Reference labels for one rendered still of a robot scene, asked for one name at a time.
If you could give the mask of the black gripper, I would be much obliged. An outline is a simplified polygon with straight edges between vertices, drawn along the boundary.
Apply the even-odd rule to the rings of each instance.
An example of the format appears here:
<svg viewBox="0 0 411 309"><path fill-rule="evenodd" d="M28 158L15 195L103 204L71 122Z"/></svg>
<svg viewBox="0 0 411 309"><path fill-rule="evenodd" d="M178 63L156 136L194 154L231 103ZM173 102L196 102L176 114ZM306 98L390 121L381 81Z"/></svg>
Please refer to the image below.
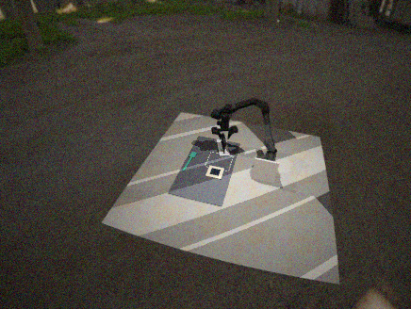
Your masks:
<svg viewBox="0 0 411 309"><path fill-rule="evenodd" d="M234 134L238 132L238 127L236 125L233 125L229 127L229 122L228 123L223 123L221 124L221 128L218 129L217 127L212 127L211 128L212 134L215 135L217 134L220 139L221 139L221 131L228 131L228 139Z"/></svg>

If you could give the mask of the tan square tile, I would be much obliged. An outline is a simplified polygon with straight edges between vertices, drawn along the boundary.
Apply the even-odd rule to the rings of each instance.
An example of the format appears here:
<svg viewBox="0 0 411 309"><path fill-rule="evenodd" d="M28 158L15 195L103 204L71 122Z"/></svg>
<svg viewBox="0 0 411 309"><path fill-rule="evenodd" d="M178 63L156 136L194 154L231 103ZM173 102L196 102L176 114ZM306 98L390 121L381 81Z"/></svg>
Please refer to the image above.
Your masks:
<svg viewBox="0 0 411 309"><path fill-rule="evenodd" d="M224 168L209 166L205 176L222 179Z"/></svg>

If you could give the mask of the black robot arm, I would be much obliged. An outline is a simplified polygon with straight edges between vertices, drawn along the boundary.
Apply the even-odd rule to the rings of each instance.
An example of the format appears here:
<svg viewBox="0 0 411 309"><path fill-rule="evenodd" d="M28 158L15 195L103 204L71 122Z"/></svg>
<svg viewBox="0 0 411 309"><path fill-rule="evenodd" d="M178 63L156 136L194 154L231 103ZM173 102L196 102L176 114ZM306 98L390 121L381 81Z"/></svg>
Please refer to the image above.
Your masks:
<svg viewBox="0 0 411 309"><path fill-rule="evenodd" d="M265 131L266 131L266 137L263 139L264 139L264 145L268 148L268 151L265 154L265 160L275 162L277 150L274 147L275 146L274 141L271 136L271 126L270 126L270 118L269 118L270 106L268 102L261 101L256 98L252 98L250 100L244 100L244 101L241 101L235 104L227 104L220 111L217 109L212 111L211 118L214 118L217 120L222 119L221 121L217 121L217 125L221 125L222 122L228 123L229 119L232 117L231 114L237 112L238 109L244 108L246 106L251 106L251 105L256 105L257 107L259 107L261 110L262 116L263 116L263 122L265 124Z"/></svg>

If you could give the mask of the dark grey flat mat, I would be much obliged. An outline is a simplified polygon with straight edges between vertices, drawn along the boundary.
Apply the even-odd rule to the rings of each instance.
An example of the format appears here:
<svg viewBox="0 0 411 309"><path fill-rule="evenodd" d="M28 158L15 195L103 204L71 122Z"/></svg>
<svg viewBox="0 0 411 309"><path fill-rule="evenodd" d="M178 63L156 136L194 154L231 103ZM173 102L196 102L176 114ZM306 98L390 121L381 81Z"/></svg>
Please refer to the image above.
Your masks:
<svg viewBox="0 0 411 309"><path fill-rule="evenodd" d="M199 136L177 174L169 194L222 206L240 145L236 142L226 142L230 155L220 155L215 138ZM182 171L190 159L191 152L197 155L191 159L185 171ZM224 168L222 179L206 176L209 166Z"/></svg>

